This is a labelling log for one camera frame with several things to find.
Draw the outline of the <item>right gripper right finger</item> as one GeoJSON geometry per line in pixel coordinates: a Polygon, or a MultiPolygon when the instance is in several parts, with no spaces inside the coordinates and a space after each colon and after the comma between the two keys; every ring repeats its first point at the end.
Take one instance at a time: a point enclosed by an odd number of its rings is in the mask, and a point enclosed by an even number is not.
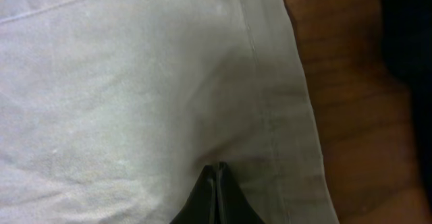
{"type": "Polygon", "coordinates": [[[249,205],[234,174],[225,162],[216,170],[217,206],[221,224],[264,224],[249,205]]]}

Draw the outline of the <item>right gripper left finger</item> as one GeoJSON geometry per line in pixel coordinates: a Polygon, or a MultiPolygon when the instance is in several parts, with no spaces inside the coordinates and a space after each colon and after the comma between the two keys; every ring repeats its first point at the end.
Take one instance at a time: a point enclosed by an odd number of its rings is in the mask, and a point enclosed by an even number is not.
{"type": "Polygon", "coordinates": [[[214,224],[216,209],[215,171],[202,169],[185,205],[170,224],[214,224]]]}

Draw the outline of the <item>khaki green shorts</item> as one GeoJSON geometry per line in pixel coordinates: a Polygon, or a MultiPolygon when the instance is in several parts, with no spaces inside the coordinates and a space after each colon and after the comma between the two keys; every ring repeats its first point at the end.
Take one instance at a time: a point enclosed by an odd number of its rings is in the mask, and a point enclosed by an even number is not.
{"type": "Polygon", "coordinates": [[[1,0],[1,222],[168,223],[225,161],[337,223],[284,0],[1,0]]]}

